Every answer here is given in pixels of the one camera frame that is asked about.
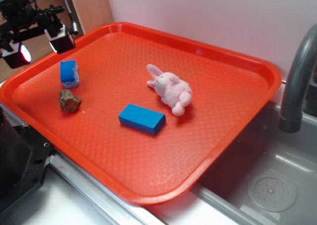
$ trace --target rock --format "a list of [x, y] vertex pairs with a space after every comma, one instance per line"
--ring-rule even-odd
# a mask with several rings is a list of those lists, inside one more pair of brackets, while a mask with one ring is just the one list
[[61, 90], [59, 93], [60, 108], [68, 113], [73, 113], [81, 103], [81, 99], [73, 96], [70, 90]]

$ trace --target sink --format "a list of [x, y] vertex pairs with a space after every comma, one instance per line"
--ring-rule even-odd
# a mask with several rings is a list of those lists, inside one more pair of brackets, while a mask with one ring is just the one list
[[304, 115], [301, 130], [288, 134], [277, 127], [278, 111], [269, 102], [198, 184], [242, 224], [315, 224], [317, 120]]

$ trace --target stuffed bunny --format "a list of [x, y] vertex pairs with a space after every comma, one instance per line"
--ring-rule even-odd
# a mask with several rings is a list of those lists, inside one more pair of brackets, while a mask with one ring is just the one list
[[192, 89], [189, 84], [170, 72], [163, 73], [155, 65], [148, 64], [149, 73], [154, 80], [149, 80], [147, 85], [155, 89], [161, 96], [164, 104], [172, 108], [172, 113], [181, 116], [185, 112], [185, 107], [192, 100]]

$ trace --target wooden panel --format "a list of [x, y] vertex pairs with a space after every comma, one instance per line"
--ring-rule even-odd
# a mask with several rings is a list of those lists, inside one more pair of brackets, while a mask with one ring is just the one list
[[108, 0], [73, 0], [84, 33], [113, 22]]
[[[72, 10], [72, 12], [75, 15], [75, 18], [78, 21], [78, 17], [75, 12], [74, 5], [72, 4], [71, 0], [68, 0], [69, 6]], [[63, 0], [37, 0], [37, 4], [39, 8], [45, 9], [50, 6], [50, 4], [53, 4], [54, 6], [65, 6]], [[68, 16], [67, 10], [65, 10], [63, 13], [60, 13], [58, 17], [62, 20], [62, 22], [67, 26], [71, 27], [71, 21]], [[4, 23], [2, 18], [0, 18], [0, 24]], [[79, 34], [77, 36], [74, 36], [74, 38], [79, 37], [83, 34], [83, 31], [81, 30], [81, 27], [79, 26]], [[47, 37], [45, 35], [29, 39], [27, 41], [24, 41], [23, 44], [27, 47], [29, 52], [32, 56], [32, 62], [36, 62], [37, 60], [43, 58], [44, 56], [48, 55], [52, 52], [52, 48], [47, 40]], [[19, 71], [20, 68], [12, 70], [6, 62], [1, 58], [0, 59], [0, 82], [3, 82], [6, 80], [9, 76], [13, 75], [15, 72]]]

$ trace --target blue block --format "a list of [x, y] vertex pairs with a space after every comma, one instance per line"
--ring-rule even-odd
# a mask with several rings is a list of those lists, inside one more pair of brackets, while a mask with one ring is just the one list
[[166, 117], [160, 112], [128, 104], [119, 114], [119, 121], [127, 126], [156, 135], [165, 124]]
[[60, 81], [66, 88], [73, 88], [79, 84], [78, 66], [75, 60], [60, 62]]

